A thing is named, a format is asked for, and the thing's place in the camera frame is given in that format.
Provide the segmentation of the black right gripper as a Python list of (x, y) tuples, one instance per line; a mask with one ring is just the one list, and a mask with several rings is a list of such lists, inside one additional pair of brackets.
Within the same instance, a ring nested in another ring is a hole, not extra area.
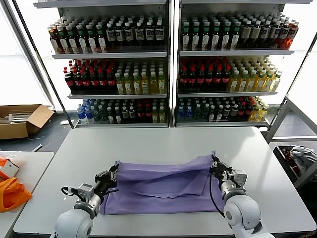
[(211, 175), (218, 179), (218, 184), (222, 185), (225, 181), (231, 180), (231, 172), (233, 171), (232, 167), (227, 165), (222, 165), (222, 162), (217, 162), (214, 155), (211, 155)]

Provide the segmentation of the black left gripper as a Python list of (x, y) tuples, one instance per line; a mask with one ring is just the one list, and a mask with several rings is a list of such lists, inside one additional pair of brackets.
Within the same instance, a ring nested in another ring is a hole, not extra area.
[(103, 171), (95, 175), (94, 193), (105, 196), (109, 189), (116, 187), (116, 173), (120, 162), (115, 162), (108, 171)]

